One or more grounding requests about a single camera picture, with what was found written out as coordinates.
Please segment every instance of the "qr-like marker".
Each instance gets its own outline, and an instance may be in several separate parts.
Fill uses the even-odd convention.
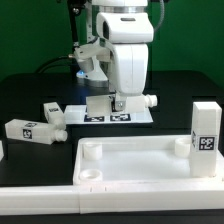
[[[23,129],[23,137],[26,139],[32,139],[32,131],[29,129]]]
[[[200,137],[199,150],[214,150],[215,137]]]

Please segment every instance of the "green backdrop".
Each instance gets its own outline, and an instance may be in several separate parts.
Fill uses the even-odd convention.
[[[223,0],[170,0],[150,44],[150,69],[201,71],[224,87],[223,11]],[[151,3],[148,12],[156,25],[159,4]],[[77,22],[82,42],[84,16]],[[48,59],[71,53],[71,46],[66,0],[0,1],[0,80],[33,72]]]

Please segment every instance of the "white block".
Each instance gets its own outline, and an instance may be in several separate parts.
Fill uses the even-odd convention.
[[[44,104],[44,115],[49,124],[56,125],[57,129],[65,130],[65,115],[56,102]]]
[[[193,177],[216,175],[222,109],[216,102],[195,102],[192,117],[190,171]]]
[[[0,141],[0,161],[4,157],[4,151],[3,151],[3,146],[2,146],[2,141]]]

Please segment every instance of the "white plastic tray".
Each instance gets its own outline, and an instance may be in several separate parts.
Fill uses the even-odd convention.
[[[191,178],[188,158],[180,158],[174,153],[175,140],[180,137],[189,136],[81,139],[76,156],[74,184],[195,181],[198,178]],[[92,157],[85,156],[86,145],[89,150],[92,149]],[[220,153],[217,160],[224,163]],[[222,169],[223,165],[217,163],[217,176]]]

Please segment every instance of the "black table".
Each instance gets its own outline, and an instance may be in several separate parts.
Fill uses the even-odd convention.
[[[46,122],[43,104],[85,104],[86,96],[107,94],[104,88],[78,85],[70,74],[16,74],[0,83],[0,139],[4,124],[14,118]],[[7,156],[0,163],[0,187],[71,185],[78,140],[116,137],[190,134],[194,101],[216,101],[222,108],[224,90],[195,71],[153,72],[144,94],[156,94],[151,124],[70,125],[65,143],[43,145],[8,140]],[[219,149],[223,153],[223,121]],[[0,223],[194,223],[224,220],[224,210],[110,213],[0,217]]]

